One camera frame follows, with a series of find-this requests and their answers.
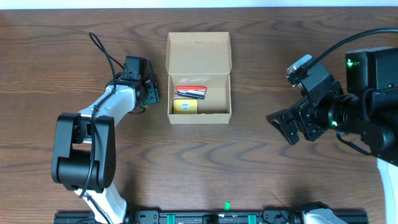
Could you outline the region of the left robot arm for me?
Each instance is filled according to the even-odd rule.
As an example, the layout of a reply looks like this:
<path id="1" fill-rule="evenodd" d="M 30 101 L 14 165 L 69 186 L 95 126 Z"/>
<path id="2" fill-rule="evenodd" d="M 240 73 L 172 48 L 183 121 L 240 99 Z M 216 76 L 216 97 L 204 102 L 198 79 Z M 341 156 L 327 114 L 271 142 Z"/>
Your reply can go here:
<path id="1" fill-rule="evenodd" d="M 75 192 L 89 212 L 60 212 L 55 223 L 135 223 L 128 203 L 113 182 L 116 172 L 115 127 L 136 108 L 159 102 L 150 61 L 128 56 L 123 71 L 89 107 L 57 118 L 51 176 Z"/>

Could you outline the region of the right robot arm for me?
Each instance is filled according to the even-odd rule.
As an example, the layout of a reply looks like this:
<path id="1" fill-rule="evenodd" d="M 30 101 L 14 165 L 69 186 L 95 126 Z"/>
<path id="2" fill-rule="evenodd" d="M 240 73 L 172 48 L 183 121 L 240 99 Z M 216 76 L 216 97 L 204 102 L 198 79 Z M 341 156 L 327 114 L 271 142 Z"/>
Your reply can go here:
<path id="1" fill-rule="evenodd" d="M 287 69 L 302 99 L 267 116 L 294 145 L 302 133 L 314 142 L 329 129 L 352 149 L 377 159 L 386 222 L 397 223 L 397 48 L 375 47 L 345 54 L 347 90 L 327 69 L 304 55 Z"/>

